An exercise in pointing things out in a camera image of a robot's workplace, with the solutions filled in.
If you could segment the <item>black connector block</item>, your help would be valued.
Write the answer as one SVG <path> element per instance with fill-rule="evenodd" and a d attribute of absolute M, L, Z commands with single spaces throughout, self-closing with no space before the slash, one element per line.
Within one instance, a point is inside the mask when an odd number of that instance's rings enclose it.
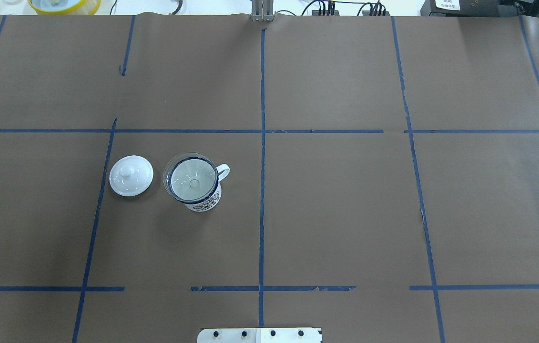
<path fill-rule="evenodd" d="M 311 6 L 315 3 L 318 4 L 318 9 L 312 10 Z M 335 16 L 337 13 L 336 2 L 328 0 L 314 0 L 313 2 L 309 3 L 309 6 L 306 7 L 306 10 L 309 10 L 309 13 L 311 13 L 312 16 L 318 17 L 332 17 Z"/>
<path fill-rule="evenodd" d="M 390 13 L 386 7 L 380 2 L 364 3 L 359 7 L 358 17 L 389 17 Z"/>

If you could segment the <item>black device with label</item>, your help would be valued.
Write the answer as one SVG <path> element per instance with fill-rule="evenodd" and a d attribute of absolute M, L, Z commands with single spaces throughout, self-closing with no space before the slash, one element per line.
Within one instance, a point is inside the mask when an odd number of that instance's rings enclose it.
<path fill-rule="evenodd" d="M 425 0 L 422 17 L 538 17 L 539 0 Z"/>

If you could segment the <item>left black connector block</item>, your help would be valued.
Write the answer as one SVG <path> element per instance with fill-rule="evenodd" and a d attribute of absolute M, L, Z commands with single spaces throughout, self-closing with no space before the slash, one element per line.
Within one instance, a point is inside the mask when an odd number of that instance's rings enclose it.
<path fill-rule="evenodd" d="M 318 9 L 312 10 L 311 6 L 315 3 L 318 4 Z M 335 16 L 337 13 L 336 2 L 328 0 L 314 0 L 313 2 L 309 3 L 309 6 L 306 7 L 306 10 L 309 10 L 309 13 L 311 13 L 312 16 L 318 17 L 332 17 Z"/>

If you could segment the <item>white blue patterned mug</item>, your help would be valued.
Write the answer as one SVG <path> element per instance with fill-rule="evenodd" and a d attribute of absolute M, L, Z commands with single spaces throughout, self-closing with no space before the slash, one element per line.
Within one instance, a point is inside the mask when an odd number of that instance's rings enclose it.
<path fill-rule="evenodd" d="M 208 200 L 203 201 L 199 204 L 184 204 L 187 209 L 190 209 L 193 212 L 206 212 L 214 208 L 218 202 L 221 200 L 222 196 L 222 188 L 221 188 L 221 182 L 222 180 L 227 177 L 230 173 L 230 167 L 227 164 L 221 164 L 221 165 L 215 165 L 217 167 L 217 170 L 219 172 L 219 185 L 217 188 L 217 191 L 213 193 Z"/>

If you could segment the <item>aluminium frame post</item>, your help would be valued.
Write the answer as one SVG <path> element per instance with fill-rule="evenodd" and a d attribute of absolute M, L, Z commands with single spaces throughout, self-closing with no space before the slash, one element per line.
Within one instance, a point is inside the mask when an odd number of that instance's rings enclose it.
<path fill-rule="evenodd" d="M 271 22 L 274 21 L 274 18 L 273 0 L 251 0 L 252 22 Z"/>

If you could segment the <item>yellow rimmed filter bowl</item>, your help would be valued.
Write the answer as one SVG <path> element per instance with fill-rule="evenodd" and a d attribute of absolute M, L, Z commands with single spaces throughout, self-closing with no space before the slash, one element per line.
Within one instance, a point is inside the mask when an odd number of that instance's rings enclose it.
<path fill-rule="evenodd" d="M 28 0 L 39 15 L 95 15 L 101 0 Z"/>

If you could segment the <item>white ceramic lid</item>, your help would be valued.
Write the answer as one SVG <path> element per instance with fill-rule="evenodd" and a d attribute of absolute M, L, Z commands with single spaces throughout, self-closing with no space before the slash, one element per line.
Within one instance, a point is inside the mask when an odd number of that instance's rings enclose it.
<path fill-rule="evenodd" d="M 142 156 L 119 159 L 109 172 L 111 189 L 122 197 L 136 197 L 149 189 L 154 178 L 151 163 Z"/>

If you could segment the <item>brown paper table cover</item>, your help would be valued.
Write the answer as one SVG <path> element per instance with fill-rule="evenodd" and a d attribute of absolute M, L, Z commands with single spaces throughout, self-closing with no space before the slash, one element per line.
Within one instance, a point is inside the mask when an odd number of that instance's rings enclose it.
<path fill-rule="evenodd" d="M 0 343 L 259 326 L 539 343 L 539 18 L 0 16 Z"/>

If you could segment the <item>right black connector block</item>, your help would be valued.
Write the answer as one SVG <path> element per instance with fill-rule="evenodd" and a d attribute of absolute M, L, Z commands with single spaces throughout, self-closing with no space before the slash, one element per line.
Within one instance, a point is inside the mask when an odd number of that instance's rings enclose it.
<path fill-rule="evenodd" d="M 359 7 L 358 17 L 389 17 L 390 13 L 386 7 L 380 2 L 364 3 Z"/>

